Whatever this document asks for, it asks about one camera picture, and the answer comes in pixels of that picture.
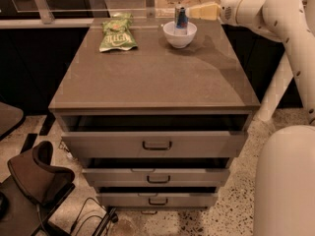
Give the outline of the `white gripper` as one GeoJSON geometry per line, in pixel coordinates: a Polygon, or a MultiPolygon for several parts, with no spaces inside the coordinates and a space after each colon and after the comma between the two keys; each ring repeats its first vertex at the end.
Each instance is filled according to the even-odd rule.
{"type": "Polygon", "coordinates": [[[250,23],[250,13],[247,11],[246,0],[221,0],[220,5],[215,2],[203,3],[186,9],[189,19],[215,21],[220,20],[230,26],[247,26],[250,23]]]}

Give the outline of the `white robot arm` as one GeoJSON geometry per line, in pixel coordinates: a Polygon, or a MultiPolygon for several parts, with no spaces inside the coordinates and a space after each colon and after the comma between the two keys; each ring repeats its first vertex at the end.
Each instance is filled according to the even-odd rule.
{"type": "Polygon", "coordinates": [[[314,0],[221,0],[192,6],[186,16],[246,27],[283,44],[260,116],[269,118],[277,107],[270,100],[295,83],[308,123],[274,132],[260,151],[253,236],[315,236],[314,0]]]}

